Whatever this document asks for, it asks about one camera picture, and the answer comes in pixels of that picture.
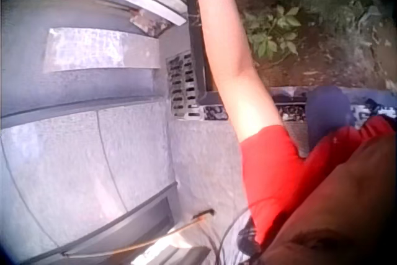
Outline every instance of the green plant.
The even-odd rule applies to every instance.
[[[275,54],[298,54],[294,40],[298,37],[297,18],[299,7],[287,13],[282,6],[266,8],[258,14],[244,13],[244,27],[253,52],[259,57],[273,59]]]

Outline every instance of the red sleeve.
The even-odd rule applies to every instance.
[[[262,243],[275,217],[298,187],[303,160],[281,125],[263,128],[241,142],[241,152],[246,196],[257,233],[255,239]]]

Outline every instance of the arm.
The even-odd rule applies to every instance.
[[[198,1],[212,75],[239,141],[264,127],[282,125],[254,68],[235,1]]]

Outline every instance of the metal grate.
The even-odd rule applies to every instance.
[[[171,111],[175,118],[204,120],[203,107],[197,104],[197,82],[190,51],[166,60]]]

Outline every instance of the dirt ground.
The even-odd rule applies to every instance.
[[[251,11],[274,5],[277,0],[236,0],[239,10]],[[395,89],[397,83],[396,28],[390,20],[376,20],[362,30],[362,44],[354,37],[326,34],[310,16],[299,16],[302,27],[298,56],[290,55],[272,65],[257,60],[259,76],[267,86],[336,86]]]

